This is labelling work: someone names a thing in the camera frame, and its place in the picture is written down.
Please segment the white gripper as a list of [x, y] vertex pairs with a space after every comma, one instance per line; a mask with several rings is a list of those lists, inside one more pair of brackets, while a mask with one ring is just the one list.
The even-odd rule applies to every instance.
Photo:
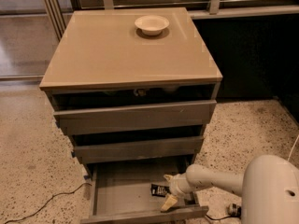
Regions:
[[169, 182], [169, 189], [172, 194], [166, 195], [161, 207], [162, 212], [166, 212], [173, 207], [178, 202], [178, 197], [183, 198], [192, 192], [192, 186], [187, 181], [185, 174], [164, 175], [164, 179]]

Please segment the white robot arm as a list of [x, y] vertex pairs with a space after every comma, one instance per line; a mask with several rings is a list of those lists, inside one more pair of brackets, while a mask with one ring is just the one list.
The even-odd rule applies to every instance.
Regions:
[[191, 192], [216, 187], [242, 199], [242, 224], [299, 224], [299, 170], [278, 156], [253, 159], [241, 175], [192, 164], [185, 173], [164, 178], [170, 193], [163, 212]]

